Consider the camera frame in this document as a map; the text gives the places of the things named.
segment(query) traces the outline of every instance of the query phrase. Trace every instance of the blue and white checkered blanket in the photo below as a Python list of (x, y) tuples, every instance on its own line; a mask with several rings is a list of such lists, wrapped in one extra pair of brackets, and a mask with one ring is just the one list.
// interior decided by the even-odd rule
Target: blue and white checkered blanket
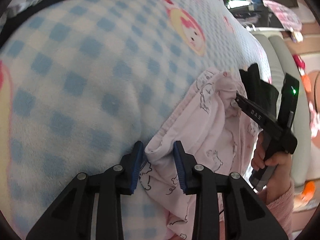
[[(222, 0), (66, 0), (27, 20), (0, 59), (12, 79), (10, 201), (0, 209), (10, 206), (22, 239), (77, 173), (146, 145), (206, 68), (257, 62), (270, 76)], [(138, 185), (122, 198), (125, 239), (163, 239), (161, 212)]]

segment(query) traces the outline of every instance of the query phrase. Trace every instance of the orange object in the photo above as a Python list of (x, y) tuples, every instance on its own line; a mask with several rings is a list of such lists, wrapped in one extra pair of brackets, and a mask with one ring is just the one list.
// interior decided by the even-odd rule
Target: orange object
[(301, 193), (301, 197), (304, 201), (309, 202), (316, 192), (316, 185), (313, 181), (309, 181), (305, 187), (303, 192)]
[(310, 78), (308, 77), (308, 75), (303, 75), (301, 76), (302, 79), (302, 83), (304, 86), (304, 89), (306, 90), (307, 93), (311, 93), (311, 82), (310, 82)]

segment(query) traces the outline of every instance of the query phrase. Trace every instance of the human hand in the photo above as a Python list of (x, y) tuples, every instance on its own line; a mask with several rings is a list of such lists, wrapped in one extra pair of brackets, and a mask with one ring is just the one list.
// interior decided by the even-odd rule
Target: human hand
[(263, 161), (266, 152), (262, 147), (262, 142), (263, 132), (258, 135), (257, 147), (254, 151), (251, 166), (254, 170), (258, 171), (265, 166), (278, 165), (267, 184), (267, 204), (270, 204), (290, 189), (292, 159), (291, 154), (277, 152), (268, 160)]

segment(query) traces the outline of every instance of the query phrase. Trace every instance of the cushioned headboard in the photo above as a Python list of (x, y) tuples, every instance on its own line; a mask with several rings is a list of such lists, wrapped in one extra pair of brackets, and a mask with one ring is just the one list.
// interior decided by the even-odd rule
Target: cushioned headboard
[(283, 39), (279, 35), (266, 37), (262, 33), (255, 33), (254, 36), (267, 54), (272, 84), (279, 90), (277, 113), (279, 112), (281, 102), (281, 88), (284, 74), (288, 73), (300, 81), (298, 106), (292, 127), (292, 131), (298, 139), (298, 146), (293, 155), (291, 171), (295, 186), (300, 187), (306, 181), (310, 165), (311, 131), (307, 95), (302, 85), (300, 73)]

